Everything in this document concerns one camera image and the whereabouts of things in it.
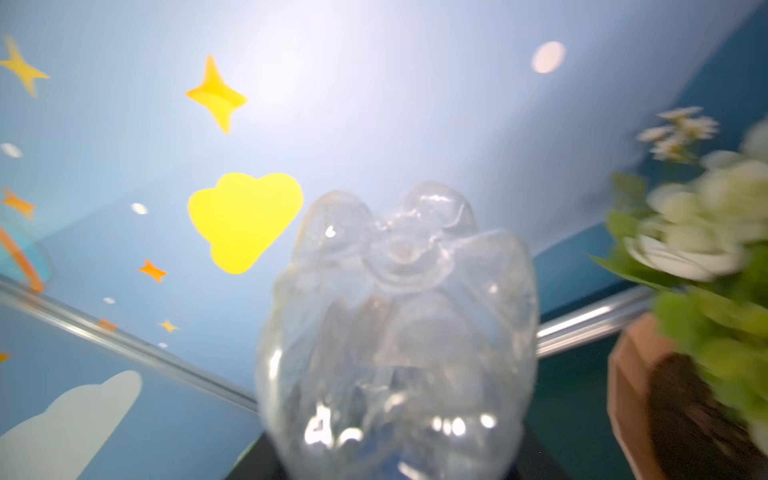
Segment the blue label bottle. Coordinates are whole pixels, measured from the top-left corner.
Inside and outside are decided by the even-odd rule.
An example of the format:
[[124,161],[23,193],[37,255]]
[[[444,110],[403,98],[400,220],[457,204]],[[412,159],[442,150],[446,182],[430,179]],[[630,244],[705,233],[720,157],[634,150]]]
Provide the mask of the blue label bottle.
[[303,217],[259,336],[265,432],[293,479],[501,479],[537,376],[533,260],[436,182]]

